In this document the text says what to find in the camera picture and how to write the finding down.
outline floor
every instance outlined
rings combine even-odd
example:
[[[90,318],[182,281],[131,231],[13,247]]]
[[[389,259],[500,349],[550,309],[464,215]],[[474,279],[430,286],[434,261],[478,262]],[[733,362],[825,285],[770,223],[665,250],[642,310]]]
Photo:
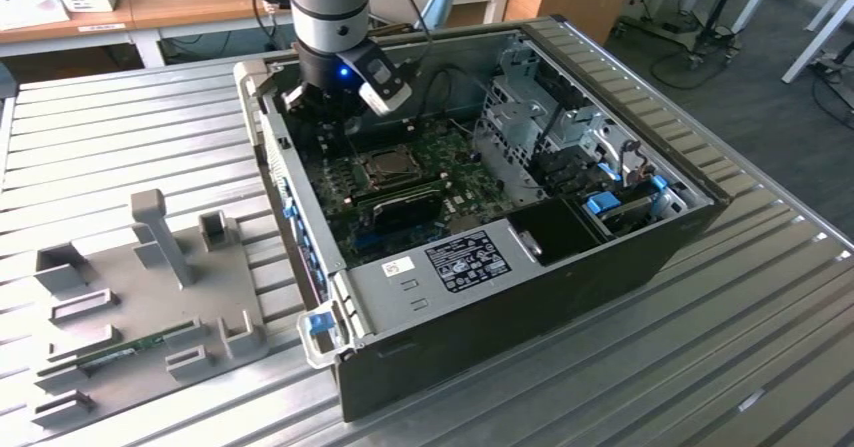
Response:
[[[701,8],[714,0],[704,0]],[[732,25],[748,0],[732,0],[724,25]],[[669,0],[676,11],[677,0]],[[854,131],[817,107],[812,97],[813,76],[805,72],[793,85],[780,79],[809,44],[804,31],[817,9],[793,0],[766,0],[742,36],[744,49],[730,67],[701,88],[673,89],[650,75],[650,65],[676,52],[674,44],[629,30],[606,47],[629,67],[656,85],[750,161],[796,194],[849,236],[854,237]],[[852,40],[841,30],[830,49]],[[680,58],[662,64],[670,83],[688,85],[714,72],[712,62],[690,72]],[[822,102],[844,116],[844,105],[820,86]]]

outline circuit board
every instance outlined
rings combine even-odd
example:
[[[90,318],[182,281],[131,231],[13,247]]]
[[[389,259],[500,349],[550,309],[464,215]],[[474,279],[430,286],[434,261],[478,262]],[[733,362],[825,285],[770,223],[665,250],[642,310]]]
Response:
[[[513,209],[470,138],[446,121],[428,123],[406,144],[354,149],[354,155],[306,170],[350,267],[476,228]],[[420,196],[437,203],[430,220],[381,229],[378,209]]]

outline metal table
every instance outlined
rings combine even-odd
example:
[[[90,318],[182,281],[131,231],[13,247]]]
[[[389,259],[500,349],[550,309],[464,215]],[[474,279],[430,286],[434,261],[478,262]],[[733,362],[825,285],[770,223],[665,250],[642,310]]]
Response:
[[[255,364],[51,445],[854,440],[852,244],[589,39],[553,20],[534,25],[737,199],[648,286],[351,424],[341,421],[334,379],[307,366],[293,327],[302,306],[245,140],[235,59],[25,86],[0,130],[3,278],[15,277],[18,252],[37,246],[38,232],[86,237],[78,245],[90,249],[131,241],[130,229],[98,222],[110,210],[85,212],[114,205],[126,186],[151,183],[181,206],[175,223],[214,206],[241,218],[274,343]],[[61,219],[77,219],[75,227]],[[26,281],[0,286],[3,444],[33,434],[25,403],[39,300]]]

